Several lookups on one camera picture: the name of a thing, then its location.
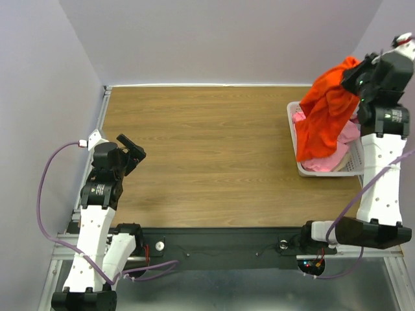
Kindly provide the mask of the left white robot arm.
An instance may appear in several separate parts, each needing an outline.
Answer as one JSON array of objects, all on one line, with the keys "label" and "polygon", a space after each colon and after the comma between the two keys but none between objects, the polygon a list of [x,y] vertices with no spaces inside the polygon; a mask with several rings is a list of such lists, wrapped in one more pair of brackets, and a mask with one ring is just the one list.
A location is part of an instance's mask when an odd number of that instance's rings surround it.
[{"label": "left white robot arm", "polygon": [[144,160],[144,149],[120,134],[116,142],[95,130],[88,138],[91,170],[80,191],[80,231],[71,270],[53,310],[115,310],[116,286],[130,255],[144,249],[138,224],[119,224],[108,238],[123,193],[123,180]]}]

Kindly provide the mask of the orange t shirt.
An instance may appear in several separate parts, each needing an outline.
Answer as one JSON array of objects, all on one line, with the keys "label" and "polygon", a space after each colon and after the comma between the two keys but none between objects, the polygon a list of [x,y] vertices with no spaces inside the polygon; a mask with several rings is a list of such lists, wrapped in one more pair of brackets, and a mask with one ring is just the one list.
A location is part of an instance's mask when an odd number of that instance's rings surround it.
[{"label": "orange t shirt", "polygon": [[341,86],[344,71],[360,64],[353,57],[320,75],[300,101],[305,119],[295,124],[296,160],[329,157],[337,151],[338,137],[350,120],[359,98]]}]

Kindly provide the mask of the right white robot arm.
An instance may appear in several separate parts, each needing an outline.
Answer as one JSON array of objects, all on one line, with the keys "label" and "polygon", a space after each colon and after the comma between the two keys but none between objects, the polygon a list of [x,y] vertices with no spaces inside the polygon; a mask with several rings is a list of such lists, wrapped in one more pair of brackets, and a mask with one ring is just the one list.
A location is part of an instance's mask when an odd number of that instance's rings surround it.
[{"label": "right white robot arm", "polygon": [[341,86],[358,96],[358,121],[364,152],[363,188],[352,199],[360,206],[354,218],[341,212],[334,221],[308,221],[298,237],[312,253],[322,242],[386,249],[408,242],[412,230],[402,224],[399,208],[400,162],[410,133],[410,113],[399,100],[414,74],[414,51],[396,48],[371,53],[346,70]]}]

